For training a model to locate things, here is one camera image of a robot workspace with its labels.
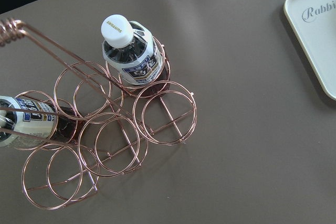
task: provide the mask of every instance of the bottle label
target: bottle label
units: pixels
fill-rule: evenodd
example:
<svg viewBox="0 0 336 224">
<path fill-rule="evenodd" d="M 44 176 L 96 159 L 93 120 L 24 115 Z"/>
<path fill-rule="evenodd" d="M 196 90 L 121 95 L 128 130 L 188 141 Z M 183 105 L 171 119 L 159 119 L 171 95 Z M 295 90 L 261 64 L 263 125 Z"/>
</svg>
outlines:
<svg viewBox="0 0 336 224">
<path fill-rule="evenodd" d="M 5 99 L 8 103 L 12 104 L 13 108 L 23 110 L 34 110 L 36 113 L 30 112 L 16 112 L 17 120 L 12 123 L 13 130 L 33 136 L 47 138 L 50 136 L 56 116 L 41 114 L 39 111 L 54 112 L 54 110 L 46 103 L 34 102 L 30 100 L 10 97 L 0 97 Z M 0 147 L 12 146 L 20 148 L 35 147 L 43 143 L 43 141 L 35 140 L 25 136 L 11 134 L 8 138 L 0 142 Z"/>
<path fill-rule="evenodd" d="M 33 102 L 25 99 L 15 98 L 17 103 L 20 105 L 23 110 L 35 110 L 35 111 L 44 111 L 44 112 L 53 112 L 50 106 L 43 102 Z M 40 113 L 28 113 L 24 112 L 23 121 L 49 121 L 53 122 L 55 120 L 55 116 L 46 115 Z"/>
<path fill-rule="evenodd" d="M 136 83 L 147 84 L 155 78 L 159 70 L 158 66 L 156 54 L 153 54 L 152 56 L 148 55 L 139 65 L 122 70 L 129 74 Z"/>
</svg>

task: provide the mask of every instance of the wire frame base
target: wire frame base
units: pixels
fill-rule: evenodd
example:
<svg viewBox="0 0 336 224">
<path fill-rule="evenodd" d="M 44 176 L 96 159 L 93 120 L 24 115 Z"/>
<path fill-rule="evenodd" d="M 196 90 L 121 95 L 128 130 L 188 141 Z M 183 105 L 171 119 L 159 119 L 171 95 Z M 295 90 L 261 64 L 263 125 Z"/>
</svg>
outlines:
<svg viewBox="0 0 336 224">
<path fill-rule="evenodd" d="M 35 34 L 35 36 L 56 46 L 77 60 L 77 62 L 70 65 L 67 64 L 31 34 Z M 184 143 L 194 132 L 197 122 L 194 94 L 189 92 L 188 89 L 181 84 L 170 80 L 170 63 L 166 56 L 164 46 L 156 38 L 154 38 L 154 40 L 158 46 L 161 56 L 160 60 L 162 61 L 162 67 L 158 77 L 164 76 L 164 79 L 156 78 L 145 86 L 129 86 L 123 83 L 120 75 L 114 76 L 111 73 L 110 66 L 107 63 L 104 68 L 95 62 L 85 61 L 45 36 L 36 28 L 20 20 L 9 19 L 5 22 L 0 22 L 0 46 L 4 46 L 6 43 L 23 37 L 29 38 L 65 67 L 65 70 L 59 75 L 55 82 L 54 97 L 37 90 L 25 91 L 17 95 L 17 97 L 26 97 L 54 106 L 54 113 L 41 112 L 41 114 L 56 115 L 54 128 L 48 138 L 31 136 L 0 128 L 2 132 L 16 134 L 21 137 L 29 137 L 30 139 L 39 140 L 41 142 L 40 145 L 33 148 L 20 149 L 32 151 L 22 170 L 22 188 L 24 195 L 34 206 L 46 210 L 55 210 L 91 197 L 98 191 L 97 183 L 99 177 L 114 177 L 130 173 L 140 168 L 148 154 L 149 142 L 161 145 L 175 145 Z M 61 83 L 68 83 L 68 73 L 72 73 L 79 78 L 79 82 L 73 91 L 72 101 L 61 98 L 59 95 Z M 102 78 L 107 84 L 103 85 L 101 81 L 97 81 L 97 77 Z M 101 107 L 93 109 L 87 114 L 82 114 L 78 108 L 78 93 L 85 85 L 90 86 L 91 89 L 95 91 L 95 94 L 103 98 L 104 103 Z M 119 90 L 120 95 L 113 97 L 114 91 L 116 90 Z M 184 107 L 189 108 L 177 114 L 176 109 L 172 110 L 172 107 L 179 105 L 181 102 L 172 101 L 172 96 L 178 97 L 179 101 L 185 104 Z M 64 111 L 60 103 L 65 104 L 73 113 L 69 114 Z M 132 111 L 127 110 L 125 104 L 131 105 Z M 155 109 L 155 114 L 160 112 L 168 121 L 166 120 L 161 125 L 151 126 L 147 120 L 147 114 L 150 113 L 152 107 Z M 31 110 L 2 109 L 33 113 Z M 51 136 L 56 130 L 59 117 L 68 118 L 76 122 L 73 134 L 65 143 L 51 139 Z M 189 118 L 190 122 L 187 127 L 181 129 L 178 124 L 186 118 Z M 112 127 L 117 127 L 121 134 L 119 136 L 112 135 L 106 137 L 105 131 L 109 131 Z M 167 129 L 173 130 L 175 137 L 162 140 L 159 135 Z M 109 145 L 117 140 L 124 143 L 124 146 L 118 150 L 111 151 L 108 146 L 100 147 L 101 143 Z M 38 154 L 44 152 L 48 152 L 51 155 L 46 161 L 46 182 L 44 185 L 28 187 L 27 176 L 29 166 L 34 158 L 37 158 Z M 75 158 L 78 166 L 77 172 L 74 172 L 71 176 L 61 181 L 53 181 L 50 171 L 53 167 L 57 168 L 57 162 L 55 160 L 58 159 L 59 155 L 64 155 L 64 153 L 71 154 L 72 159 Z M 117 167 L 111 167 L 111 164 L 116 160 L 117 156 L 121 156 L 125 153 L 127 153 L 129 158 L 126 161 L 123 160 L 121 164 L 119 162 Z M 89 186 L 86 190 L 83 189 L 84 178 L 89 182 Z M 72 192 L 68 193 L 67 196 L 62 195 L 62 193 L 56 189 L 56 187 L 67 187 L 67 185 L 73 183 L 75 183 L 75 185 L 71 187 Z M 41 198 L 35 199 L 32 196 L 34 192 L 40 192 L 42 190 L 48 190 L 49 194 L 59 202 L 56 204 L 43 204 L 39 202 Z"/>
</svg>

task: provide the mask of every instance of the wire bottle holder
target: wire bottle holder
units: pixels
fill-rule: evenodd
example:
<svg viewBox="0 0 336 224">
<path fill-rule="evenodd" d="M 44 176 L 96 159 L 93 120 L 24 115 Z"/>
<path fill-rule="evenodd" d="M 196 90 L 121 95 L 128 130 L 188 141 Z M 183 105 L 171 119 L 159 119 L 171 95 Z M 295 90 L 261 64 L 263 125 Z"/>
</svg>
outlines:
<svg viewBox="0 0 336 224">
<path fill-rule="evenodd" d="M 69 51 L 60 44 L 45 36 L 36 28 L 21 20 L 15 20 L 10 18 L 5 22 L 0 22 L 1 47 L 5 46 L 11 41 L 15 41 L 16 39 L 21 39 L 23 37 L 29 38 L 38 47 L 43 49 L 46 53 L 48 53 L 65 67 L 65 70 L 59 75 L 55 82 L 54 97 L 51 97 L 45 92 L 37 90 L 26 91 L 16 96 L 17 98 L 26 97 L 34 99 L 36 101 L 50 103 L 54 106 L 54 113 L 43 111 L 39 112 L 41 114 L 56 116 L 56 123 L 54 124 L 52 133 L 48 138 L 41 138 L 39 136 L 27 135 L 25 133 L 0 128 L 1 132 L 15 134 L 22 137 L 29 137 L 30 139 L 39 140 L 42 142 L 42 144 L 38 147 L 21 149 L 32 151 L 23 166 L 22 189 L 26 198 L 34 206 L 41 209 L 54 210 L 84 200 L 97 193 L 97 183 L 99 177 L 114 177 L 125 173 L 130 173 L 139 168 L 148 153 L 149 142 L 162 145 L 175 145 L 178 143 L 184 143 L 187 138 L 193 133 L 197 122 L 196 104 L 193 97 L 194 94 L 192 92 L 189 92 L 181 84 L 170 80 L 169 60 L 165 53 L 164 45 L 162 45 L 156 38 L 154 38 L 154 40 L 159 48 L 163 60 L 160 73 L 166 71 L 166 80 L 155 79 L 145 86 L 127 86 L 122 82 L 120 75 L 118 75 L 117 77 L 113 76 L 107 62 L 106 67 L 104 68 L 103 66 L 95 62 L 85 61 L 73 52 Z M 39 37 L 50 45 L 53 45 L 56 48 L 60 49 L 77 62 L 73 64 L 66 63 L 55 52 L 46 47 L 36 37 Z M 92 71 L 92 73 L 86 73 L 85 71 L 81 70 L 82 66 L 85 66 L 87 69 Z M 80 82 L 73 93 L 74 95 L 72 97 L 72 103 L 60 98 L 58 95 L 59 85 L 64 80 L 65 75 L 68 72 L 73 73 L 80 79 Z M 100 76 L 108 82 L 108 90 L 105 90 L 103 85 L 94 79 L 94 77 L 96 76 Z M 80 110 L 78 109 L 78 92 L 83 84 L 87 84 L 88 86 L 90 86 L 98 95 L 106 100 L 102 107 L 88 113 L 87 115 L 81 114 Z M 120 91 L 120 95 L 118 95 L 117 98 L 112 98 L 112 90 L 115 90 L 115 88 L 118 88 L 118 90 Z M 174 94 L 184 99 L 187 104 L 190 105 L 190 109 L 179 116 L 173 116 L 173 113 L 168 109 L 168 106 L 164 101 L 165 97 L 168 94 Z M 37 98 L 38 95 L 45 96 L 45 99 Z M 124 105 L 126 98 L 131 98 L 130 102 L 132 105 L 132 111 L 128 111 L 127 109 L 125 109 Z M 74 114 L 66 113 L 60 103 L 64 103 L 68 107 L 70 107 L 74 111 Z M 155 129 L 150 127 L 145 122 L 145 114 L 148 111 L 150 105 L 153 103 L 159 104 L 161 106 L 160 111 L 163 111 L 169 118 L 169 122 L 157 126 Z M 2 110 L 34 113 L 33 110 L 14 108 L 2 108 Z M 50 139 L 56 130 L 58 117 L 69 118 L 76 121 L 76 129 L 74 130 L 71 139 L 66 143 Z M 190 125 L 187 127 L 187 130 L 185 130 L 185 132 L 181 132 L 177 122 L 183 120 L 186 117 L 191 118 L 191 122 Z M 103 138 L 103 131 L 108 128 L 109 125 L 112 123 L 116 123 L 118 128 L 122 132 L 122 138 L 123 140 L 125 140 L 126 146 L 119 148 L 113 153 L 110 153 L 107 149 L 99 148 L 98 142 L 101 142 L 101 138 Z M 80 129 L 79 125 L 81 125 L 82 128 L 79 134 L 75 135 L 77 128 Z M 93 125 L 97 127 L 97 132 L 92 135 L 92 133 L 87 133 L 87 131 L 89 131 L 89 128 Z M 174 137 L 172 140 L 169 139 L 165 141 L 157 139 L 156 135 L 166 128 L 174 129 L 177 133 L 177 137 Z M 90 144 L 84 143 L 85 136 L 89 136 L 91 140 Z M 57 162 L 57 158 L 65 151 L 68 151 L 75 158 L 76 164 L 78 165 L 78 171 L 62 181 L 52 182 L 50 170 L 52 167 L 57 166 L 54 163 Z M 131 151 L 132 153 L 130 161 L 128 160 L 119 169 L 112 169 L 111 167 L 107 166 L 109 161 L 113 160 L 117 155 L 125 153 L 126 151 Z M 32 162 L 32 159 L 41 152 L 48 152 L 51 155 L 51 157 L 47 161 L 47 182 L 45 185 L 42 186 L 28 187 L 27 167 Z M 85 189 L 83 189 L 84 177 L 86 177 L 89 184 L 89 186 L 86 186 Z M 59 189 L 56 189 L 56 187 L 65 187 L 67 185 L 72 191 L 68 196 L 63 196 L 62 193 L 59 192 Z M 50 203 L 49 205 L 42 204 L 41 202 L 39 202 L 41 198 L 35 199 L 31 196 L 32 192 L 45 189 L 50 190 L 51 194 L 58 200 L 57 204 L 53 203 L 52 206 L 50 206 Z"/>
</svg>

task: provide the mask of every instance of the wire ring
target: wire ring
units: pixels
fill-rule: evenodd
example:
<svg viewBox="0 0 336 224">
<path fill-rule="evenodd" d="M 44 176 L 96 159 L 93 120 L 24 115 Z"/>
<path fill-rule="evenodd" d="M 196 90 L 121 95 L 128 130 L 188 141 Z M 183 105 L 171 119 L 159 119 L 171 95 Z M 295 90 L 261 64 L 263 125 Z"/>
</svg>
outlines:
<svg viewBox="0 0 336 224">
<path fill-rule="evenodd" d="M 172 90 L 166 90 L 166 91 L 162 91 L 160 93 L 157 93 L 156 95 L 154 95 L 151 99 L 149 99 L 143 110 L 142 110 L 142 114 L 141 114 L 141 118 L 142 118 L 142 127 L 140 127 L 140 125 L 138 124 L 138 121 L 137 121 L 137 117 L 136 117 L 136 107 L 137 107 L 137 104 L 138 104 L 138 101 L 139 101 L 139 98 L 141 97 L 142 93 L 146 91 L 147 88 L 150 88 L 152 85 L 155 85 L 155 84 L 158 84 L 158 83 L 164 83 L 164 82 L 167 82 L 169 83 L 170 85 L 174 84 L 176 86 L 178 86 L 179 88 L 181 88 L 182 90 L 184 90 L 189 97 L 187 97 L 186 95 L 178 92 L 178 91 L 172 91 Z M 154 139 L 152 136 L 151 136 L 151 133 L 148 132 L 148 130 L 146 129 L 146 125 L 145 125 L 145 121 L 144 121 L 144 114 L 145 114 L 145 110 L 148 106 L 148 104 L 154 100 L 155 98 L 159 97 L 159 96 L 162 96 L 164 95 L 165 93 L 175 93 L 175 94 L 179 94 L 181 96 L 183 96 L 185 99 L 187 99 L 189 101 L 189 103 L 191 104 L 191 106 L 193 107 L 193 120 L 192 120 L 192 124 L 189 128 L 189 130 L 183 135 L 181 136 L 179 139 L 177 140 L 173 140 L 173 141 L 170 141 L 170 142 L 160 142 L 156 139 Z M 164 144 L 164 145 L 173 145 L 173 144 L 177 144 L 179 142 L 182 142 L 182 141 L 185 141 L 194 131 L 195 127 L 196 127 L 196 121 L 197 121 L 197 114 L 196 114 L 196 103 L 195 103 L 195 100 L 193 98 L 193 93 L 190 93 L 184 86 L 182 86 L 181 84 L 177 83 L 177 82 L 173 82 L 173 81 L 158 81 L 156 83 L 151 83 L 150 85 L 148 85 L 145 89 L 143 89 L 137 96 L 136 100 L 134 101 L 134 105 L 133 105 L 133 110 L 132 110 L 132 113 L 133 113 L 133 120 L 135 122 L 135 125 L 136 125 L 136 128 L 138 129 L 138 131 L 140 132 L 140 134 L 142 136 L 144 136 L 145 138 L 147 138 L 150 142 L 152 143 L 155 143 L 155 144 Z"/>
<path fill-rule="evenodd" d="M 127 169 L 123 169 L 122 171 L 116 171 L 116 170 L 113 170 L 113 169 L 110 169 L 108 168 L 106 165 L 103 164 L 103 162 L 101 161 L 101 159 L 99 158 L 99 155 L 98 155 L 98 152 L 97 152 L 97 142 L 98 142 L 98 139 L 99 139 L 99 135 L 100 133 L 103 131 L 103 129 L 111 122 L 115 121 L 115 120 L 120 120 L 119 118 L 116 118 L 114 120 L 111 120 L 110 122 L 107 122 L 105 123 L 99 130 L 97 136 L 96 136 L 96 139 L 95 139 L 95 147 L 93 148 L 94 149 L 94 152 L 95 152 L 95 155 L 97 157 L 97 160 L 98 160 L 98 163 L 106 170 L 108 170 L 109 172 L 112 172 L 112 173 L 115 173 L 116 175 L 118 174 L 121 174 L 121 173 L 129 173 L 129 172 L 132 172 L 134 171 L 137 167 L 141 166 L 141 163 L 144 161 L 146 155 L 147 155 L 147 152 L 148 152 L 148 141 L 147 139 L 145 139 L 145 152 L 144 152 L 144 155 L 142 157 L 142 159 L 140 161 L 136 161 L 137 164 L 134 165 L 133 167 L 128 167 Z M 139 151 L 137 151 L 134 155 L 135 155 L 135 160 L 138 159 L 138 155 L 139 155 Z"/>
<path fill-rule="evenodd" d="M 79 181 L 78 181 L 78 185 L 77 185 L 77 188 L 76 190 L 74 191 L 74 193 L 71 195 L 71 197 L 66 200 L 64 203 L 58 205 L 58 206 L 53 206 L 53 207 L 46 207 L 46 206 L 43 206 L 37 202 L 35 202 L 31 197 L 30 195 L 28 194 L 28 191 L 27 191 L 27 188 L 26 188 L 26 184 L 25 184 L 25 175 L 26 175 L 26 169 L 27 169 L 27 166 L 31 160 L 31 158 L 38 152 L 40 151 L 41 147 L 34 150 L 27 158 L 24 166 L 23 166 L 23 169 L 22 169 L 22 189 L 23 189 L 23 193 L 24 195 L 26 196 L 26 198 L 29 200 L 30 203 L 32 203 L 34 206 L 40 208 L 40 209 L 46 209 L 46 210 L 55 210 L 55 209 L 58 209 L 58 208 L 61 208 L 61 207 L 65 207 L 67 203 L 69 203 L 73 198 L 74 196 L 77 194 L 77 192 L 79 191 L 79 188 L 80 188 L 80 185 L 82 183 L 82 179 L 83 179 L 83 168 L 82 168 L 82 164 L 80 162 L 80 159 L 77 155 L 77 153 L 70 147 L 66 146 L 66 145 L 62 145 L 62 144 L 59 144 L 61 146 L 63 146 L 64 148 L 68 149 L 71 153 L 73 153 L 73 155 L 75 156 L 77 162 L 78 162 L 78 166 L 79 166 L 79 169 L 80 169 L 80 173 L 79 173 Z"/>
<path fill-rule="evenodd" d="M 112 122 L 112 121 L 115 121 L 115 120 L 120 120 L 120 119 L 125 119 L 126 121 L 128 121 L 131 126 L 134 128 L 134 131 L 135 131 L 135 134 L 136 134 L 136 139 L 137 139 L 137 149 L 135 151 L 135 155 L 132 159 L 132 161 L 124 168 L 122 169 L 121 171 L 111 171 L 111 174 L 108 174 L 108 175 L 105 175 L 105 174 L 99 174 L 99 173 L 96 173 L 95 171 L 91 170 L 90 167 L 88 167 L 86 165 L 86 162 L 85 162 L 85 159 L 81 153 L 81 137 L 83 135 L 83 132 L 85 131 L 85 129 L 87 128 L 87 126 L 91 123 L 92 120 L 94 120 L 95 118 L 99 117 L 99 116 L 104 116 L 104 115 L 115 115 L 114 118 L 111 118 L 109 122 L 106 122 L 104 125 L 107 125 L 108 123 Z M 96 143 L 97 143 L 97 139 L 95 140 L 95 147 L 94 147 L 94 151 L 95 151 L 95 154 L 96 154 L 96 157 L 97 157 L 97 160 L 99 163 L 102 163 L 102 161 L 100 160 L 99 156 L 98 156 L 98 153 L 97 153 L 97 149 L 96 149 Z M 116 113 L 116 112 L 105 112 L 105 113 L 101 113 L 99 115 L 96 115 L 95 117 L 92 117 L 89 121 L 86 122 L 86 124 L 83 126 L 81 132 L 79 133 L 79 137 L 78 137 L 78 155 L 79 155 L 79 158 L 83 164 L 83 166 L 88 170 L 90 171 L 91 173 L 97 175 L 97 176 L 101 176 L 101 177 L 114 177 L 114 176 L 117 176 L 117 175 L 120 175 L 120 174 L 124 174 L 125 171 L 127 171 L 135 162 L 136 158 L 138 157 L 138 154 L 139 154 L 139 150 L 140 150 L 140 136 L 139 136 L 139 133 L 137 131 L 137 128 L 135 127 L 135 125 L 133 124 L 133 122 L 127 118 L 126 116 L 122 115 L 122 114 L 119 114 L 119 113 Z"/>
<path fill-rule="evenodd" d="M 64 149 L 63 149 L 63 148 L 58 149 L 58 150 L 52 155 L 52 157 L 50 158 L 50 160 L 49 160 L 49 162 L 48 162 L 48 166 L 47 166 L 47 183 L 48 183 L 48 187 L 49 187 L 50 191 L 51 191 L 57 198 L 59 198 L 59 199 L 61 199 L 61 200 L 69 200 L 69 198 L 65 198 L 65 197 L 59 195 L 59 194 L 54 190 L 54 188 L 52 187 L 52 184 L 51 184 L 51 182 L 50 182 L 50 176 L 49 176 L 49 172 L 50 172 L 51 164 L 52 164 L 52 162 L 54 161 L 56 155 L 58 155 L 58 153 L 59 153 L 61 150 L 64 150 Z M 97 172 L 99 172 L 99 165 L 98 165 L 97 158 L 94 156 L 94 154 L 93 154 L 91 151 L 89 151 L 89 153 L 94 157 L 94 160 L 96 161 Z M 82 196 L 80 196 L 80 197 L 78 197 L 78 198 L 76 198 L 76 199 L 72 199 L 71 201 L 72 201 L 72 202 L 74 202 L 74 201 L 80 201 L 80 200 L 84 199 L 85 197 L 87 197 L 87 196 L 89 195 L 89 193 L 91 193 L 91 192 L 95 189 L 95 187 L 97 186 L 98 178 L 99 178 L 99 177 L 96 176 L 96 179 L 95 179 L 95 181 L 93 182 L 92 187 L 89 189 L 88 192 L 86 192 L 84 195 L 82 195 Z"/>
<path fill-rule="evenodd" d="M 76 62 L 76 63 L 74 63 L 74 64 L 72 64 L 72 65 L 70 65 L 70 66 L 71 66 L 71 67 L 74 67 L 74 66 L 77 66 L 77 65 L 80 65 L 80 64 L 82 64 L 82 62 Z M 91 65 L 94 65 L 94 66 L 100 68 L 100 69 L 104 72 L 104 74 L 108 77 L 108 73 L 107 73 L 107 71 L 106 71 L 105 68 L 103 68 L 101 65 L 99 65 L 99 64 L 97 64 L 97 63 L 94 63 L 94 62 L 91 62 L 91 61 L 86 61 L 86 64 L 91 64 Z M 58 100 L 58 99 L 57 99 L 57 89 L 58 89 L 58 85 L 59 85 L 61 79 L 63 78 L 64 74 L 65 74 L 67 71 L 68 71 L 67 68 L 66 68 L 65 70 L 63 70 L 63 72 L 59 75 L 59 77 L 58 77 L 57 80 L 56 80 L 56 83 L 55 83 L 55 86 L 54 86 L 54 99 L 55 99 L 55 101 Z M 81 80 L 81 82 L 80 82 L 80 84 L 79 84 L 78 86 L 81 86 L 81 84 L 84 82 L 84 80 L 87 80 L 87 79 L 89 79 L 90 77 L 86 77 L 85 79 Z M 111 84 L 111 82 L 109 82 L 109 94 L 108 94 L 108 97 L 111 97 L 111 93 L 112 93 L 112 84 Z M 64 116 L 66 116 L 66 117 L 68 117 L 68 118 L 70 118 L 70 119 L 73 119 L 73 120 L 89 120 L 89 119 L 92 118 L 93 116 L 95 116 L 95 115 L 99 114 L 101 111 L 103 111 L 108 105 L 109 105 L 109 101 L 106 100 L 105 104 L 104 104 L 101 108 L 95 110 L 94 112 L 89 113 L 89 114 L 86 115 L 86 116 L 81 116 L 81 114 L 80 114 L 80 113 L 78 112 L 78 110 L 77 110 L 77 107 L 74 105 L 75 110 L 76 110 L 76 112 L 78 113 L 79 116 L 71 116 L 71 115 L 68 115 L 67 113 L 65 113 L 65 112 L 60 108 L 59 104 L 56 102 L 57 109 L 60 111 L 60 113 L 62 113 Z"/>
</svg>

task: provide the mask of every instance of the dark liquid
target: dark liquid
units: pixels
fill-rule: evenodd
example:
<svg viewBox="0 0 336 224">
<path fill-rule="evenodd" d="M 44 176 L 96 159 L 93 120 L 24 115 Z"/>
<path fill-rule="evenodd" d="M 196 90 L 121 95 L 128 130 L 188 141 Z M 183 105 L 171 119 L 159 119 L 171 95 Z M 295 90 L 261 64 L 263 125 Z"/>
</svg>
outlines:
<svg viewBox="0 0 336 224">
<path fill-rule="evenodd" d="M 53 105 L 49 104 L 49 106 L 55 111 Z M 71 108 L 62 107 L 61 109 L 67 113 L 68 115 L 75 115 L 74 111 Z M 79 132 L 84 126 L 84 121 L 76 121 L 64 116 L 58 117 L 58 123 L 56 126 L 56 131 L 50 138 L 51 140 L 56 140 L 60 142 L 67 142 L 72 138 L 77 139 Z"/>
<path fill-rule="evenodd" d="M 168 81 L 168 72 L 165 67 L 163 67 L 162 73 L 159 75 L 159 77 L 155 81 Z M 141 95 L 141 97 L 150 98 L 153 95 L 168 90 L 170 86 L 170 83 L 160 83 L 151 86 L 150 88 L 147 88 Z"/>
</svg>

